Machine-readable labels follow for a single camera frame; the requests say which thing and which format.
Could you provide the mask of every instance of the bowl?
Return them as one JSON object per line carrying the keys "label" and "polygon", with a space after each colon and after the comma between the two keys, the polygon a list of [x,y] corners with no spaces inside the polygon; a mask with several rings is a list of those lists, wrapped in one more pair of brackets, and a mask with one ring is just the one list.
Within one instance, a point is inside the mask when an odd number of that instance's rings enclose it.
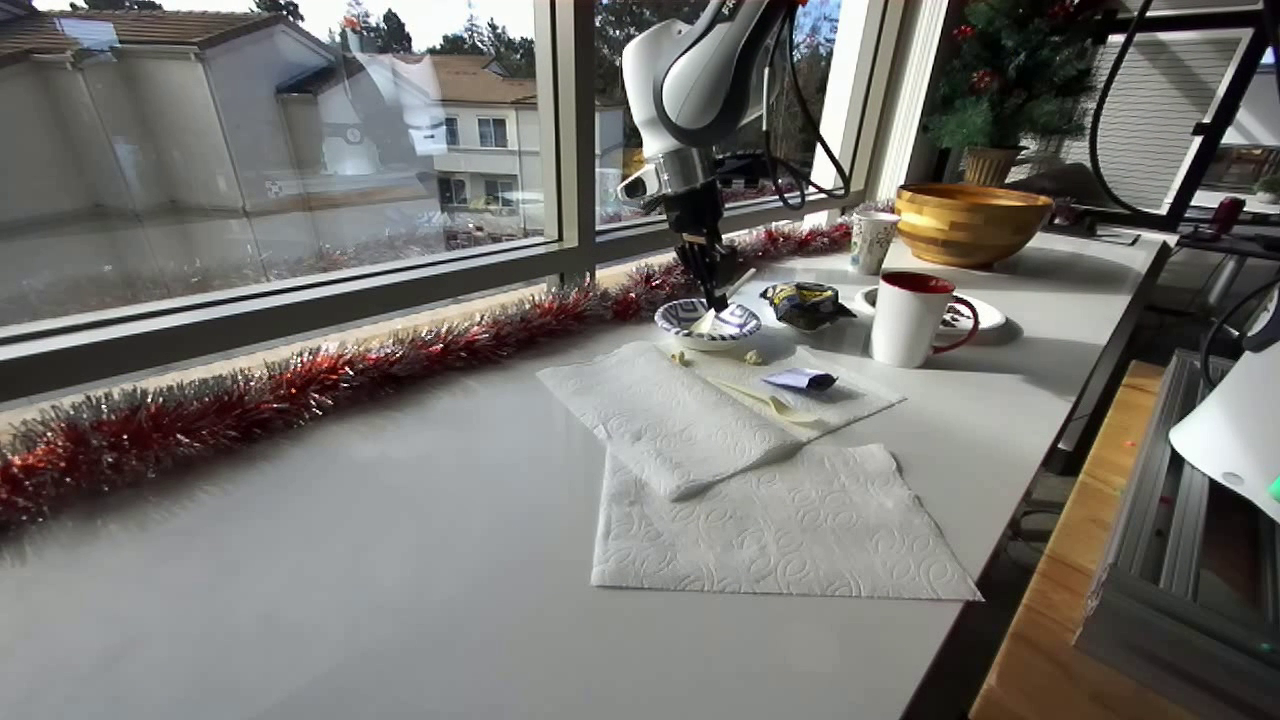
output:
{"label": "bowl", "polygon": [[897,192],[897,231],[925,264],[983,267],[1021,252],[1052,201],[990,186],[909,186]]}
{"label": "bowl", "polygon": [[652,324],[687,353],[746,353],[760,335],[760,316],[746,303],[713,311],[700,295],[668,302]]}

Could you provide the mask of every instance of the glass pane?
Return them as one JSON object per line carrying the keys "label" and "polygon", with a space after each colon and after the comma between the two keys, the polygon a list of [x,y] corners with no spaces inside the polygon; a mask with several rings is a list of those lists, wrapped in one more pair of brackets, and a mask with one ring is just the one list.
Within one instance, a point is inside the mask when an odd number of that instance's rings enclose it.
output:
{"label": "glass pane", "polygon": [[1242,197],[1248,214],[1280,214],[1280,94],[1277,59],[1267,55],[1251,72],[1242,111],[1192,204],[1214,214],[1228,197]]}
{"label": "glass pane", "polygon": [[[1163,216],[1192,166],[1196,126],[1223,95],[1246,42],[1246,31],[1152,31],[1131,42],[1098,134],[1098,172],[1123,204]],[[1117,54],[1120,38],[1101,47],[1101,77]],[[1067,141],[1066,162],[1088,166],[1088,141]]]}
{"label": "glass pane", "polygon": [[[645,162],[639,134],[627,115],[621,55],[624,45],[647,31],[661,21],[693,25],[707,0],[597,0],[597,227],[615,227],[639,219],[639,204],[621,197],[621,181],[632,178]],[[796,31],[794,31],[794,59],[781,66],[781,80],[774,80],[767,104],[767,136],[760,120],[746,126],[740,134],[724,136],[713,151],[722,162],[722,190],[724,201],[751,201],[777,197],[767,172],[760,166],[763,151],[781,158],[783,166],[809,172],[817,136],[802,126],[796,89],[820,120],[832,45],[838,45],[839,0],[809,0],[802,6]]]}
{"label": "glass pane", "polygon": [[0,324],[544,231],[527,0],[161,6],[0,28]]}

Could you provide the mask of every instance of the folded napkin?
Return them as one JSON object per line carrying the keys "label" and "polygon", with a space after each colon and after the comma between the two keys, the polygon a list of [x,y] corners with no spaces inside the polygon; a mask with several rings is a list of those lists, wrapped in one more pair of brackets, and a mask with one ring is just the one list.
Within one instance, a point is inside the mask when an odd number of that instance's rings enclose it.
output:
{"label": "folded napkin", "polygon": [[796,432],[724,402],[656,345],[624,345],[547,370],[541,381],[663,500],[696,498],[802,447]]}
{"label": "folded napkin", "polygon": [[[767,361],[767,363],[746,363],[735,357],[683,357],[683,370],[722,387],[724,397],[740,402],[751,411],[763,411],[767,419],[783,425],[802,440],[820,440],[853,419],[878,416],[904,397],[864,381],[871,361],[861,357],[838,357],[838,353],[813,353],[796,350],[794,357]],[[790,394],[767,387],[763,376],[783,370],[820,370],[838,376],[838,387],[828,394]]]}
{"label": "folded napkin", "polygon": [[609,456],[593,586],[979,599],[882,443],[809,443],[687,506],[668,506]]}

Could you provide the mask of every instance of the wooden floor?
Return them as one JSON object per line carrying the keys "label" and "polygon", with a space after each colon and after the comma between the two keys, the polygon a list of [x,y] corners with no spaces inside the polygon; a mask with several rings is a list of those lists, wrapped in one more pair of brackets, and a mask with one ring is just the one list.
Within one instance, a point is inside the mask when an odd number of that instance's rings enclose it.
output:
{"label": "wooden floor", "polygon": [[1044,560],[1013,616],[1013,627],[990,670],[971,718],[1187,718],[1163,698],[1076,653],[1092,578],[1104,560],[1123,486],[1147,437],[1155,394],[1155,363],[1131,363],[1113,402],[1113,411],[1082,469],[1072,500],[1044,548]]}

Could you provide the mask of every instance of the mug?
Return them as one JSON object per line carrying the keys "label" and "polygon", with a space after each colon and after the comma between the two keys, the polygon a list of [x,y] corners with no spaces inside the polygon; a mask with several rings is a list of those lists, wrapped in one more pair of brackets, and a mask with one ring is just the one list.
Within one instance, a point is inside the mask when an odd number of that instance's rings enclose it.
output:
{"label": "mug", "polygon": [[893,231],[897,231],[893,208],[857,208],[853,214],[853,267],[864,275],[882,275]]}
{"label": "mug", "polygon": [[[968,332],[942,345],[942,324],[949,307],[968,316]],[[871,319],[871,361],[915,370],[933,353],[951,353],[979,332],[976,307],[955,295],[951,279],[930,271],[884,271],[878,290],[878,319]]]}

